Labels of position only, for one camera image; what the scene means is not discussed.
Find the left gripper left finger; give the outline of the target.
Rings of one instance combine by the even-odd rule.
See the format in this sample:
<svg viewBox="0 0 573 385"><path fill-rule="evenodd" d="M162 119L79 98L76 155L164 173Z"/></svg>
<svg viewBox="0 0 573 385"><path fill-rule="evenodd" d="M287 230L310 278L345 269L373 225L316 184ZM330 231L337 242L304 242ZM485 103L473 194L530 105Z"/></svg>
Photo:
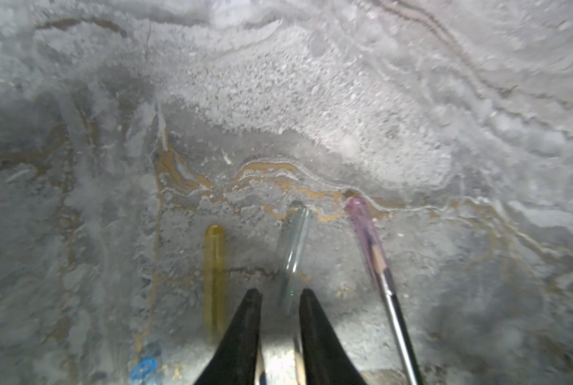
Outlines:
<svg viewBox="0 0 573 385"><path fill-rule="evenodd" d="M222 341L196 384L255 384L262 295L247 290Z"/></svg>

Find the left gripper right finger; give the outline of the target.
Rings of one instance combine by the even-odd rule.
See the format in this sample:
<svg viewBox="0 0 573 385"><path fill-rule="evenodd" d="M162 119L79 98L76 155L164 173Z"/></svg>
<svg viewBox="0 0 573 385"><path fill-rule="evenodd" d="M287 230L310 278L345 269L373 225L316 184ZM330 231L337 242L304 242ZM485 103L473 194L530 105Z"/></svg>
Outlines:
<svg viewBox="0 0 573 385"><path fill-rule="evenodd" d="M304 289L299 327L307 384L365 384L337 337L315 292Z"/></svg>

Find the clear teal pencil cap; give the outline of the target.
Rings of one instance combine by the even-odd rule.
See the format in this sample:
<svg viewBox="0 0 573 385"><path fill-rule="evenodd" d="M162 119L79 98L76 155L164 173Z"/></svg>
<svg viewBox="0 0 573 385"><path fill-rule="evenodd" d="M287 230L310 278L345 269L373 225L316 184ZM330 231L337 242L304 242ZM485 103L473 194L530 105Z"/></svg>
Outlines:
<svg viewBox="0 0 573 385"><path fill-rule="evenodd" d="M281 263L277 300L281 312L286 317L291 315L293 308L294 293L297 286L295 281L301 266L312 218L312 210L302 202L295 201L283 221L277 249Z"/></svg>

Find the black pencil purple cap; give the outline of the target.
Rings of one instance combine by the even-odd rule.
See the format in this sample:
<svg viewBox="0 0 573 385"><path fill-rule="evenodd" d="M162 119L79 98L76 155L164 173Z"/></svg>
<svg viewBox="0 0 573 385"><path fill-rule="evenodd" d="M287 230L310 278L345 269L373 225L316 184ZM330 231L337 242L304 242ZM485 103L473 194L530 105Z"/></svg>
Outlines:
<svg viewBox="0 0 573 385"><path fill-rule="evenodd" d="M370 242L370 259L373 271L379 285L381 296L388 311L388 318L395 335L395 343L403 362L403 368L410 384L422 384L423 377L416 360L416 354L411 343L408 329L401 311L401 306L395 290L392 273L383 254L382 248L376 242Z"/></svg>

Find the clear yellow cap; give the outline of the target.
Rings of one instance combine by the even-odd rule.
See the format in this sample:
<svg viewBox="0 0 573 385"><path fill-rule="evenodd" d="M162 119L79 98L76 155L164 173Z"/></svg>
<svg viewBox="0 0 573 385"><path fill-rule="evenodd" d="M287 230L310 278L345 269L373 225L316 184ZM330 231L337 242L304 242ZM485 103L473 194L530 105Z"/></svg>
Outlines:
<svg viewBox="0 0 573 385"><path fill-rule="evenodd" d="M225 231L209 226L204 236L204 328L211 343L226 329Z"/></svg>

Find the clear purple cap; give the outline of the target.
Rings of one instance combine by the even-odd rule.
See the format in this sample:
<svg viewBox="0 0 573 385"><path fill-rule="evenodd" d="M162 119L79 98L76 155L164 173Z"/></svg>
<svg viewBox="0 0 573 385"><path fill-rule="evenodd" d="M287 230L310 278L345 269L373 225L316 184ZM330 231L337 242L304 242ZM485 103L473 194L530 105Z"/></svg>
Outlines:
<svg viewBox="0 0 573 385"><path fill-rule="evenodd" d="M371 276L379 290L384 292L383 273L387 263L367 201L363 197L350 197L347 199L346 210L355 227Z"/></svg>

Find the clear blue cap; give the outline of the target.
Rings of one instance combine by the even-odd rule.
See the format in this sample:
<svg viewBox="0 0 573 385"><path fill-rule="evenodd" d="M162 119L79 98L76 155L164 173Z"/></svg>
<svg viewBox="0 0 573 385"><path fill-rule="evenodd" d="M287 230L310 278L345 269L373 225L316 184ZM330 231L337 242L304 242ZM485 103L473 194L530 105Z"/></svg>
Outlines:
<svg viewBox="0 0 573 385"><path fill-rule="evenodd" d="M159 343L149 343L140 354L140 362L131 370L129 384L132 385L162 385L163 375L162 351Z"/></svg>

